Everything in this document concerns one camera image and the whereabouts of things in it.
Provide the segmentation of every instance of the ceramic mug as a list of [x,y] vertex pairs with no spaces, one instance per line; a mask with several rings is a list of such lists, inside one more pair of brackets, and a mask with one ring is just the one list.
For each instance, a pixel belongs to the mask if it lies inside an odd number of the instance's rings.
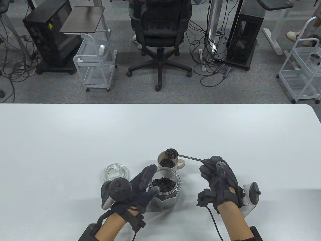
[[[164,151],[163,151],[162,153],[160,153],[159,156],[158,156],[158,158],[157,158],[158,167],[161,167],[160,162],[161,162],[163,159],[168,159],[168,158],[165,156],[165,152],[164,152]],[[182,168],[185,166],[185,161],[184,161],[184,160],[181,160],[181,159],[178,159],[178,157],[176,157],[175,159],[172,159],[172,161],[175,163],[175,167],[171,168],[171,169],[174,170],[174,171],[179,170],[179,169],[182,169]]]

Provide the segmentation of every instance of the metal spoon handle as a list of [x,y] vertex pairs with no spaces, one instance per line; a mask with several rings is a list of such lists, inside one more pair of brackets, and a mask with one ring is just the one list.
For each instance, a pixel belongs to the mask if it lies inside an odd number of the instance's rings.
[[180,157],[183,157],[183,158],[187,158],[187,159],[191,159],[191,160],[194,160],[194,161],[199,161],[199,162],[205,162],[205,163],[208,163],[207,161],[205,160],[201,160],[201,159],[198,159],[198,158],[194,158],[194,157],[190,157],[190,156],[184,156],[184,155],[178,155]]

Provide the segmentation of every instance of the forearm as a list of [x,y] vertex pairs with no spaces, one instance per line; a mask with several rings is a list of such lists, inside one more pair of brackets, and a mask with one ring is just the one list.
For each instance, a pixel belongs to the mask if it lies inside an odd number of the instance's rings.
[[[137,211],[128,210],[133,216],[139,214]],[[99,229],[95,238],[99,241],[114,241],[117,234],[125,226],[127,222],[117,213],[110,215],[104,225]]]
[[217,209],[221,214],[231,240],[245,240],[254,237],[235,203],[228,201],[217,206]]

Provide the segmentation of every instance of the black computer case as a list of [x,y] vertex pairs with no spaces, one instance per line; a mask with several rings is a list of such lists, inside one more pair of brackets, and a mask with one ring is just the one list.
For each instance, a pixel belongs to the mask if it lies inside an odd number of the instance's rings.
[[69,0],[47,0],[23,20],[43,61],[48,65],[66,65],[75,48],[81,45],[81,36],[59,32],[71,11]]
[[256,37],[262,26],[266,10],[256,0],[245,0],[236,16],[237,22],[228,45],[224,62],[249,70]]

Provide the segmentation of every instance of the small glass dish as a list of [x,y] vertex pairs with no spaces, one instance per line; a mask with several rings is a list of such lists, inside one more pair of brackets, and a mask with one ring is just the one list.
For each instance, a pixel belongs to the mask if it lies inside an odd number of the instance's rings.
[[119,163],[114,163],[109,166],[107,166],[103,173],[103,180],[106,181],[112,181],[115,178],[123,177],[128,178],[128,170],[124,165],[121,165]]

